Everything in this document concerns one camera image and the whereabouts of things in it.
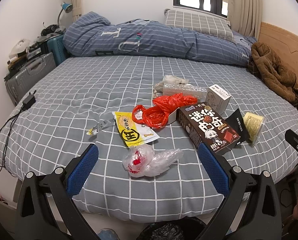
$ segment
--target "lamp shade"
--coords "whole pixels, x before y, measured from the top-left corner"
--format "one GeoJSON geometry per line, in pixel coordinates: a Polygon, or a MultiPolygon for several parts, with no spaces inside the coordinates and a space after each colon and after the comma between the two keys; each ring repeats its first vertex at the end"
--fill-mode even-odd
{"type": "Polygon", "coordinates": [[[70,13],[72,11],[72,9],[73,9],[73,5],[71,3],[62,2],[61,3],[61,6],[62,6],[62,8],[64,9],[64,11],[66,13],[70,13]]]}

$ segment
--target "suitcase handle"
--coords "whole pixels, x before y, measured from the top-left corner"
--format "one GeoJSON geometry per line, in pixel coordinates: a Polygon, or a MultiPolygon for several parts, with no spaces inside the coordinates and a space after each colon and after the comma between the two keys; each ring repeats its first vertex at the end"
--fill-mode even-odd
{"type": "Polygon", "coordinates": [[[28,65],[26,69],[28,70],[28,74],[32,76],[40,72],[45,66],[46,66],[46,63],[43,61],[42,58],[40,58],[32,62],[30,65],[28,65]]]}

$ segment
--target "wooden headboard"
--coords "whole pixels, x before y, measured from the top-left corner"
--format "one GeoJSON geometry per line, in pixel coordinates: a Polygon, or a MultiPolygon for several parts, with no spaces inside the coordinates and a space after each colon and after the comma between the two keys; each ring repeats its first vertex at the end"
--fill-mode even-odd
{"type": "Polygon", "coordinates": [[[267,43],[297,76],[298,83],[298,36],[275,25],[262,22],[259,41],[267,43]]]}

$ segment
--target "silver bolt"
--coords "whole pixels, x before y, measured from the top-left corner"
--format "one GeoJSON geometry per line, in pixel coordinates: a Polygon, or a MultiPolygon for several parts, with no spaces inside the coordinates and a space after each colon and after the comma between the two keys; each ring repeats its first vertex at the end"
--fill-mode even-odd
{"type": "Polygon", "coordinates": [[[264,175],[268,178],[268,177],[270,177],[270,172],[269,171],[264,171],[264,175]]]}
{"type": "Polygon", "coordinates": [[[61,174],[63,171],[64,171],[64,169],[59,167],[59,168],[56,168],[55,173],[56,174],[61,174]]]}
{"type": "Polygon", "coordinates": [[[234,166],[233,171],[236,173],[240,173],[242,171],[242,169],[239,166],[234,166]]]}
{"type": "Polygon", "coordinates": [[[33,176],[33,172],[31,172],[31,171],[28,172],[27,175],[26,175],[26,177],[27,177],[28,179],[30,179],[32,176],[33,176]]]}

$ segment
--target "blue gripper pad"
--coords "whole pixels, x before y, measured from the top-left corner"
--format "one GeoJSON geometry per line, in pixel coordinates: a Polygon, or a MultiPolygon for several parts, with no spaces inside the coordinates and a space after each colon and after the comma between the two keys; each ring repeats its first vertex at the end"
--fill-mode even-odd
{"type": "Polygon", "coordinates": [[[224,195],[224,197],[228,197],[230,192],[229,178],[204,143],[201,143],[198,147],[198,157],[217,192],[224,195]]]}
{"type": "Polygon", "coordinates": [[[67,195],[72,198],[78,195],[83,185],[85,184],[90,172],[95,166],[99,157],[98,147],[93,145],[85,156],[80,160],[76,168],[68,177],[67,195]]]}

